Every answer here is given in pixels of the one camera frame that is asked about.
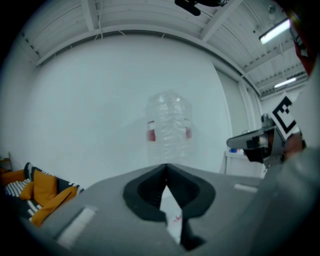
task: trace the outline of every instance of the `white table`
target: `white table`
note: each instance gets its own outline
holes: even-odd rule
[[[225,152],[226,175],[263,178],[265,176],[265,165],[259,162],[250,162],[243,153]]]

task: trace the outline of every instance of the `wooden shelf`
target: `wooden shelf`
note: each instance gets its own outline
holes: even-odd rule
[[[0,160],[0,163],[5,163],[5,162],[10,162],[10,159],[9,158],[5,158],[5,159]]]

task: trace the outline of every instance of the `fluorescent light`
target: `fluorescent light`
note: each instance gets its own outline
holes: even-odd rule
[[[296,77],[291,78],[291,79],[288,79],[288,80],[286,80],[286,81],[284,81],[284,82],[281,82],[281,83],[276,84],[276,85],[274,86],[274,88],[279,88],[279,87],[281,87],[281,86],[285,86],[285,85],[287,85],[287,84],[290,84],[290,83],[295,82],[296,80],[297,80]]]
[[[262,36],[259,37],[261,43],[264,45],[265,43],[269,42],[271,39],[275,38],[276,36],[280,35],[282,32],[288,30],[290,28],[290,20],[287,18],[273,28],[268,30]]]

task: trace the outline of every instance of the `white strip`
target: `white strip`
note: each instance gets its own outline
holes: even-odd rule
[[[233,187],[235,190],[242,190],[250,193],[256,193],[258,191],[258,188],[255,186],[248,186],[248,185],[243,185],[243,184],[235,184]]]
[[[62,232],[57,239],[58,244],[71,249],[78,237],[82,234],[88,223],[96,215],[91,208],[84,208],[82,212],[71,222],[71,224]]]
[[[31,216],[33,216],[33,215],[35,214],[31,209],[28,210],[28,213],[29,213]]]
[[[29,178],[31,179],[31,171],[32,171],[32,165],[31,165],[31,163],[29,164],[28,169],[29,169]]]
[[[19,189],[22,191],[24,189],[24,185],[22,184],[21,181],[16,181],[16,185],[19,187]]]
[[[5,191],[7,191],[8,195],[11,196],[11,191],[10,191],[10,189],[8,188],[8,186],[5,187]]]
[[[13,190],[13,195],[15,195],[16,197],[18,197],[19,194],[18,194],[18,191],[16,190],[15,186],[14,186],[12,183],[10,183],[9,186],[10,186],[10,188],[12,188],[12,190]]]
[[[30,208],[32,209],[32,211],[34,212],[38,211],[37,207],[35,207],[35,205],[30,200],[28,200],[27,202]]]
[[[18,186],[17,182],[13,182],[12,185],[14,186],[14,188],[16,189],[16,191],[18,192],[18,194],[20,196],[22,190]]]
[[[7,186],[7,188],[8,188],[8,190],[10,191],[10,195],[11,196],[15,196],[15,192],[14,192],[14,190],[12,189],[12,187],[10,186],[10,184]]]
[[[78,188],[76,189],[76,195],[79,195],[82,190],[84,190],[84,189],[82,187],[78,186]]]

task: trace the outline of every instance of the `couch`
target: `couch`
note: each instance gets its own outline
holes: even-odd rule
[[[20,195],[25,186],[35,180],[36,170],[43,174],[50,175],[29,162],[22,170],[1,174],[1,185],[4,188],[7,202],[12,206],[19,217],[27,218],[30,221],[32,220],[33,215],[41,209],[43,205],[40,205],[34,198],[23,200],[20,198]],[[56,177],[56,192],[58,195],[70,187],[76,187],[76,195],[84,190],[75,183]]]

